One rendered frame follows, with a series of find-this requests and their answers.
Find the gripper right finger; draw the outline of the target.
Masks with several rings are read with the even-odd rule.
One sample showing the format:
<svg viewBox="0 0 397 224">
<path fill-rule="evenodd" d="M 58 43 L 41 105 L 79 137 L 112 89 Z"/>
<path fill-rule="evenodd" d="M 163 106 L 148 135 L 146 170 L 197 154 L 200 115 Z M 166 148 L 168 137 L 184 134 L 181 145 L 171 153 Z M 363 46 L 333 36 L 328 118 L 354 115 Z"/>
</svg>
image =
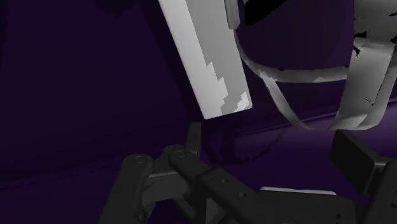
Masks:
<svg viewBox="0 0 397 224">
<path fill-rule="evenodd" d="M 378 155 L 348 130 L 336 130 L 330 159 L 370 200 L 357 224 L 397 224 L 397 159 Z"/>
</svg>

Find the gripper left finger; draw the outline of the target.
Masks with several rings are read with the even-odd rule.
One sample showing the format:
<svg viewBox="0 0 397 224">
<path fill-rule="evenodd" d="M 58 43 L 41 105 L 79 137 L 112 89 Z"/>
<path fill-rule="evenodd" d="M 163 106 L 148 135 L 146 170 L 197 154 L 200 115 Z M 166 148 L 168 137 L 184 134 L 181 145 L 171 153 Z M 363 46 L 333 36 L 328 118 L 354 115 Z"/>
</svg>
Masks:
<svg viewBox="0 0 397 224">
<path fill-rule="evenodd" d="M 195 177 L 208 170 L 200 157 L 202 126 L 190 124 L 184 144 L 170 145 L 153 160 L 129 155 L 99 216 L 98 224 L 147 224 L 155 204 L 173 200 L 192 224 L 218 224 L 218 205 L 204 197 Z"/>
</svg>

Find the white flat rectangular box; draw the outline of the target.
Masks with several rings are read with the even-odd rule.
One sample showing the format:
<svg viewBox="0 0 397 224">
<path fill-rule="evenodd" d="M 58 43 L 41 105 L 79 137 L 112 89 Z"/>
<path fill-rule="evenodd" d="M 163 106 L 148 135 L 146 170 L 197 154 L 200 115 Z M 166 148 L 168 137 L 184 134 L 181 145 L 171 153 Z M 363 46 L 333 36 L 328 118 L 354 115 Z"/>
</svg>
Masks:
<svg viewBox="0 0 397 224">
<path fill-rule="evenodd" d="M 158 0 L 205 119 L 251 109 L 234 37 L 237 0 Z"/>
</svg>

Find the purple sofa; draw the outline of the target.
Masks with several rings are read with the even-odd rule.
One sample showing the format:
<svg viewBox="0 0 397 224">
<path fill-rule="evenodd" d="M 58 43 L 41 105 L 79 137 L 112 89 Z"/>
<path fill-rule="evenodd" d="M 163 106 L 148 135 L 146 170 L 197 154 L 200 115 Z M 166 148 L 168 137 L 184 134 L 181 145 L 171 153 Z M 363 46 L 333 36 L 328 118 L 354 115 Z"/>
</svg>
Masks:
<svg viewBox="0 0 397 224">
<path fill-rule="evenodd" d="M 341 66 L 351 17 L 352 0 L 290 0 L 240 27 L 240 41 L 270 66 Z M 157 0 L 0 0 L 5 35 L 0 224 L 97 224 L 123 158 L 159 157 L 202 119 Z M 264 131 L 286 120 L 246 75 L 253 108 L 203 120 L 202 160 L 254 189 L 329 189 L 366 204 L 327 156 L 332 132 Z"/>
</svg>

